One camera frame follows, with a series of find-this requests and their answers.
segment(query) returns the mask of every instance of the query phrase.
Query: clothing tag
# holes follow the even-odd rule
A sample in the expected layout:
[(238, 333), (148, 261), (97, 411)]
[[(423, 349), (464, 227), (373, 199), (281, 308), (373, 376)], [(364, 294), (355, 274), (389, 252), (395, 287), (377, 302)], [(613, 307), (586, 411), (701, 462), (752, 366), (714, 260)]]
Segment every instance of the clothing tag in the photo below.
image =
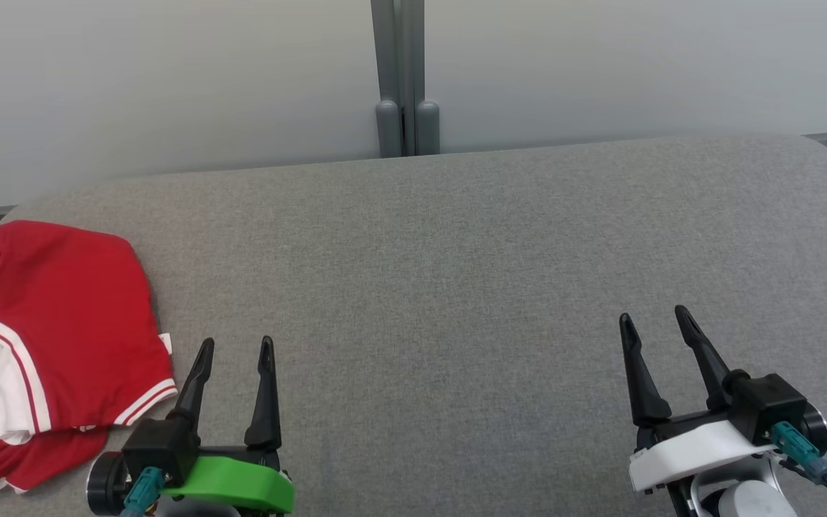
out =
[(164, 334), (158, 334), (158, 338), (164, 343), (164, 347), (168, 349), (168, 355), (171, 355), (171, 333), (165, 332)]

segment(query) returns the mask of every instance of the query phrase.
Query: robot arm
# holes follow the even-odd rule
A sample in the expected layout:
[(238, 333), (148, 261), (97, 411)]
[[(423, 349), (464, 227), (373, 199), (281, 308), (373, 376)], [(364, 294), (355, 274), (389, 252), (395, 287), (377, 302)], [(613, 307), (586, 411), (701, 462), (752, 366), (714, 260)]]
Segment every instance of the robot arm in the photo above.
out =
[[(781, 462), (827, 487), (827, 426), (821, 413), (775, 373), (752, 379), (742, 370), (730, 371), (682, 305), (676, 319), (708, 391), (705, 411), (682, 416), (673, 416), (659, 395), (630, 315), (618, 322), (637, 426), (637, 449), (630, 456), (634, 490), (649, 495), (665, 488), (678, 517), (795, 516), (774, 465)], [(702, 488), (721, 482), (728, 487), (700, 496)]]
[(295, 487), (276, 452), (282, 438), (273, 340), (265, 336), (261, 343), (260, 386), (244, 446), (207, 447), (197, 435), (214, 348), (212, 338), (203, 341), (177, 403), (164, 419), (141, 420), (120, 452), (104, 452), (92, 464), (85, 491), (92, 513), (167, 517), (292, 513)]

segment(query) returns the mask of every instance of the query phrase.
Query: white wall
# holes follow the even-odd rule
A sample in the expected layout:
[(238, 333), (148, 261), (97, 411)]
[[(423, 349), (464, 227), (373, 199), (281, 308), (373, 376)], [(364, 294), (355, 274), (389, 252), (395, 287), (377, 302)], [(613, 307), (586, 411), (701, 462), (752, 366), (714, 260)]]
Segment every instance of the white wall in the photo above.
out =
[(378, 156), (368, 0), (0, 0), (0, 205)]
[(442, 151), (827, 131), (827, 0), (426, 0)]

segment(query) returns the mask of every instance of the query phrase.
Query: gray table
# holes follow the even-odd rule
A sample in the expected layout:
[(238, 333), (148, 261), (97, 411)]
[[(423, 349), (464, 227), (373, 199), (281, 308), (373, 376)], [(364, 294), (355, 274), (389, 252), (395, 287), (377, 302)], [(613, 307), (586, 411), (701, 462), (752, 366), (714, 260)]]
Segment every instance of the gray table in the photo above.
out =
[[(780, 373), (827, 418), (827, 149), (801, 137), (171, 174), (17, 218), (134, 245), (178, 381), (215, 337), (205, 444), (242, 439), (275, 338), (299, 515), (670, 514), (627, 479), (623, 311), (676, 413), (706, 396), (686, 304), (731, 367)], [(0, 515), (85, 515), (85, 471), (0, 493)]]

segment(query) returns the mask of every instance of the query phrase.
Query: teal connector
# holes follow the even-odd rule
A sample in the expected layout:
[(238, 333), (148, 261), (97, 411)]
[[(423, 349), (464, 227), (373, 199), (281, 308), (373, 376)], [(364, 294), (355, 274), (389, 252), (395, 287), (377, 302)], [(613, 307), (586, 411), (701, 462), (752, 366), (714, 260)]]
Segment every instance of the teal connector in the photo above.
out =
[(132, 485), (132, 490), (123, 500), (123, 514), (131, 516), (144, 515), (152, 504), (158, 500), (164, 490), (164, 475), (155, 467), (147, 467)]
[(771, 428), (771, 442), (800, 464), (816, 485), (820, 485), (827, 478), (827, 460), (821, 457), (816, 446), (790, 423), (775, 423)]

